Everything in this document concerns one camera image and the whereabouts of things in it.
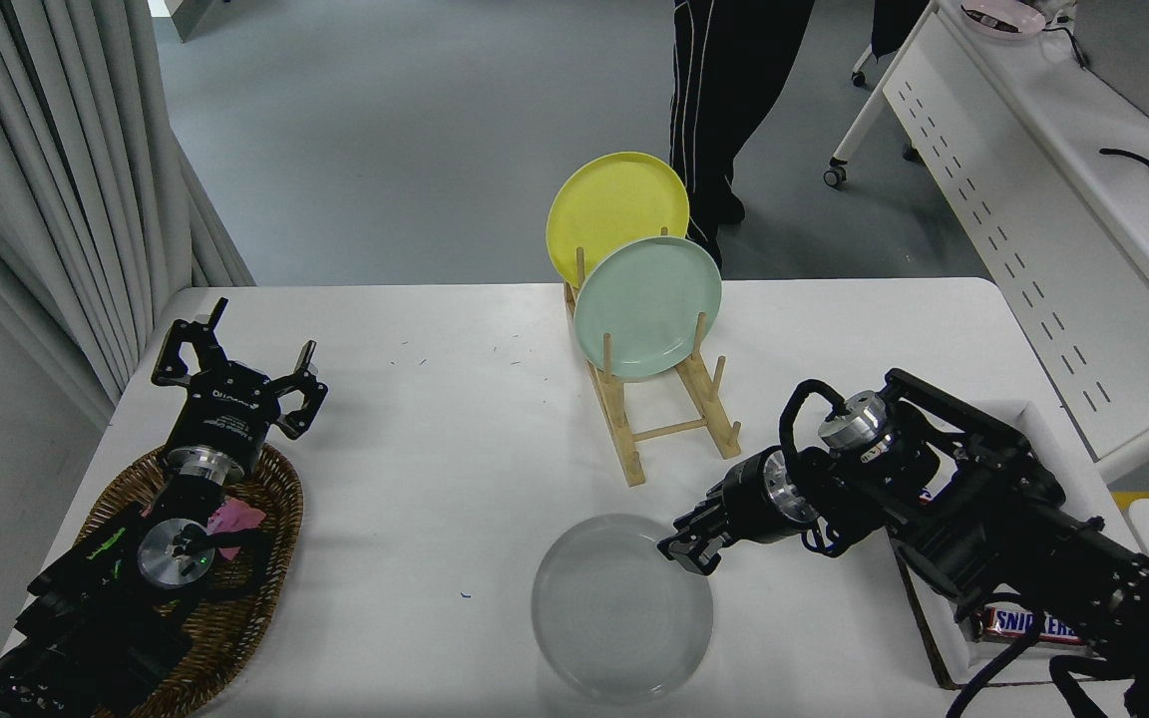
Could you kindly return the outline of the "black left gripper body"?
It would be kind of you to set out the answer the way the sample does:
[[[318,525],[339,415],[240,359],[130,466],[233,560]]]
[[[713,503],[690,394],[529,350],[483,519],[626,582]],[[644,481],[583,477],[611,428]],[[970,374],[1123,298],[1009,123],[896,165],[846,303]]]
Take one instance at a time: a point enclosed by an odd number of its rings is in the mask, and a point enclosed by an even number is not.
[[[267,433],[282,415],[270,381],[240,363],[190,376],[186,404],[168,437],[169,468],[182,468],[200,453],[226,456],[236,470],[255,468]]]

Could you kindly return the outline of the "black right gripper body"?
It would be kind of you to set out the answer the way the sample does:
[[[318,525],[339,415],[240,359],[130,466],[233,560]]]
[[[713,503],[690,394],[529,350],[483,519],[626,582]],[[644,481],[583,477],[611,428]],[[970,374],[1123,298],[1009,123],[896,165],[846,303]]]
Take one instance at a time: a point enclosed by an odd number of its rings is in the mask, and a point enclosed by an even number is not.
[[[804,499],[799,495],[781,449],[766,449],[740,461],[722,479],[722,505],[728,534],[774,542],[804,532]]]

